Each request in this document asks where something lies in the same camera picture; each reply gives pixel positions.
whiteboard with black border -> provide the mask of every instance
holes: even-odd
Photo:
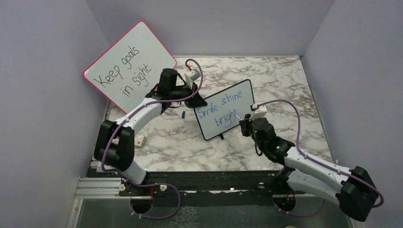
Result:
[[[197,122],[205,140],[210,140],[239,125],[246,114],[252,114],[254,103],[252,83],[241,81],[204,99],[206,107],[194,108]]]
[[[175,67],[175,58],[139,21],[84,71],[84,78],[128,113],[159,82],[162,69]]]

small whiteboard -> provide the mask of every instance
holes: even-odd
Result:
[[[84,77],[128,113],[159,82],[162,70],[175,66],[175,58],[139,21],[84,71]]]
[[[204,99],[206,107],[194,108],[201,133],[210,140],[239,125],[246,114],[252,114],[250,106],[254,103],[252,83],[249,79],[228,87]]]

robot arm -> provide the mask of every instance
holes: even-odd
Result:
[[[350,174],[374,187],[365,169],[356,166],[352,170],[327,162],[304,150],[300,152],[295,144],[276,135],[273,125],[264,118],[267,112],[265,107],[253,110],[253,115],[247,114],[240,120],[242,135],[250,136],[269,160],[284,165],[276,176],[279,186],[322,197],[338,205],[349,217],[358,221],[366,220],[378,194],[356,179],[341,175]]]
[[[116,168],[134,183],[141,184],[147,172],[134,160],[134,137],[148,122],[161,115],[171,105],[171,102],[146,104],[186,98],[197,90],[197,85],[193,82],[200,76],[197,70],[191,70],[185,74],[186,83],[184,85],[176,85],[177,76],[180,75],[176,70],[164,69],[161,73],[160,82],[134,110],[115,122],[103,121],[96,141],[94,158],[98,161],[102,160],[113,132],[118,125],[124,122],[115,135],[119,137],[119,143],[111,143],[106,153],[105,164]],[[186,100],[185,104],[189,108],[207,105],[199,93]]]

gray floor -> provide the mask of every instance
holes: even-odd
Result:
[[[301,197],[297,199],[295,213],[308,214],[318,210],[322,199]],[[162,216],[173,208],[152,208],[148,215]],[[182,207],[168,219],[152,220],[131,216],[129,200],[86,199],[81,209],[79,228],[352,228],[350,220],[340,209],[328,203],[326,209],[311,218],[295,218],[278,212],[275,207]]]

whiteboard with red border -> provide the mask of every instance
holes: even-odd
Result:
[[[128,113],[159,82],[162,69],[175,67],[176,59],[139,21],[84,71],[84,78]]]

